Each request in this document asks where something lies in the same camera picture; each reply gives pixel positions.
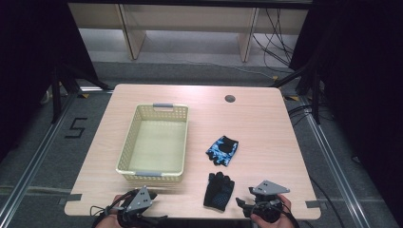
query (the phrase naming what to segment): beige basket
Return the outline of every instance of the beige basket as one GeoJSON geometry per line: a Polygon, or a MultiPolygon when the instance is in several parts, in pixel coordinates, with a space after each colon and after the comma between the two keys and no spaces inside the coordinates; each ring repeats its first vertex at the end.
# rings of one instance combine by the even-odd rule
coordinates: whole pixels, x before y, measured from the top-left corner
{"type": "Polygon", "coordinates": [[[140,104],[116,171],[140,183],[182,180],[188,124],[184,104],[140,104]]]}

